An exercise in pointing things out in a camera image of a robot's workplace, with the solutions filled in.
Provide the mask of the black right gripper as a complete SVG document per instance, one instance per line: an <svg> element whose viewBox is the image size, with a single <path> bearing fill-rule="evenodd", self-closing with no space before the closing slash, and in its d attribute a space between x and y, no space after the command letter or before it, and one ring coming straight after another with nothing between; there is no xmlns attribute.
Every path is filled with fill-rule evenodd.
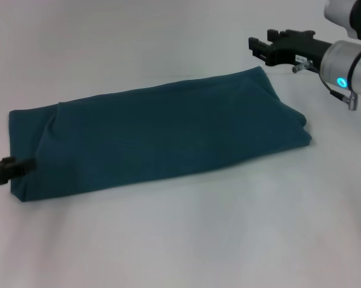
<svg viewBox="0 0 361 288"><path fill-rule="evenodd" d="M252 55L267 66L281 64L296 65L296 57L303 57L312 61L315 67L319 67L325 52L332 43L317 40L314 38L314 31L277 31L267 30L267 41L270 44L260 41L258 38L249 37L249 50Z"/></svg>

